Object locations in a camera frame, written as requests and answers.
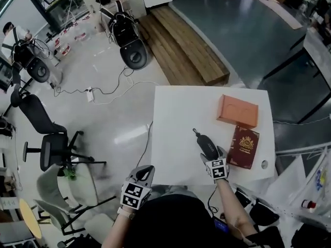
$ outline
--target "black shirt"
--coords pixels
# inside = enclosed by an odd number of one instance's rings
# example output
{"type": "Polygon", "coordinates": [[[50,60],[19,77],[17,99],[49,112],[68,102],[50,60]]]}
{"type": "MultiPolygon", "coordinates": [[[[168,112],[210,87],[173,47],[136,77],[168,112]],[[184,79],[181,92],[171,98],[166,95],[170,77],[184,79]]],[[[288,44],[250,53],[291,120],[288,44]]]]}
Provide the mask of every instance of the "black shirt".
{"type": "Polygon", "coordinates": [[[216,230],[213,218],[199,199],[174,194],[150,200],[137,211],[124,245],[132,247],[247,246],[216,230]]]}

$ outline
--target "red book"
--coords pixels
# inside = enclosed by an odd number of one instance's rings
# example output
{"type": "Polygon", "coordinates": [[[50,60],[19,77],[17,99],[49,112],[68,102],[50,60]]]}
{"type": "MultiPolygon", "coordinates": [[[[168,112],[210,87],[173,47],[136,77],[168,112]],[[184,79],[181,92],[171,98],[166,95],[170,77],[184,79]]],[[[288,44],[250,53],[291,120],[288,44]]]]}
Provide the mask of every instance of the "red book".
{"type": "Polygon", "coordinates": [[[260,134],[236,126],[227,157],[227,163],[251,169],[257,151],[260,134]]]}

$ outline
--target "wooden platform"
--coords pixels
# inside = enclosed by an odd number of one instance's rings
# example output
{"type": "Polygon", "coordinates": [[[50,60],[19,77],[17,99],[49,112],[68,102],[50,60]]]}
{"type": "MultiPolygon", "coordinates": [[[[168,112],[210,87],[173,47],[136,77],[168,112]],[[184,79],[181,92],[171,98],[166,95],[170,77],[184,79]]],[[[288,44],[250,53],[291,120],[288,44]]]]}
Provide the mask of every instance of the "wooden platform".
{"type": "Polygon", "coordinates": [[[201,37],[168,6],[142,17],[141,33],[172,85],[215,85],[229,71],[201,37]]]}

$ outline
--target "office chair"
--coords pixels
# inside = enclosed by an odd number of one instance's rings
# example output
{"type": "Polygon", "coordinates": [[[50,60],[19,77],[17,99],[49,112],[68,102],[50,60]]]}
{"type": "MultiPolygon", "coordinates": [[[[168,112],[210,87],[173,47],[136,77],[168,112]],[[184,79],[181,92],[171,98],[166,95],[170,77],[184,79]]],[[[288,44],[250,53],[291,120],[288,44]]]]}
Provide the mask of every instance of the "office chair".
{"type": "Polygon", "coordinates": [[[17,84],[10,97],[13,107],[19,107],[25,114],[32,126],[40,134],[47,134],[42,139],[41,148],[29,148],[28,142],[24,144],[23,162],[26,162],[27,153],[40,153],[40,168],[46,171],[53,164],[61,166],[71,166],[71,157],[78,157],[89,160],[85,163],[95,162],[93,157],[87,157],[71,152],[76,150],[74,145],[78,135],[83,135],[83,131],[77,131],[68,145],[69,138],[65,127],[55,124],[49,118],[41,101],[36,95],[28,92],[19,92],[20,86],[17,84]]]}

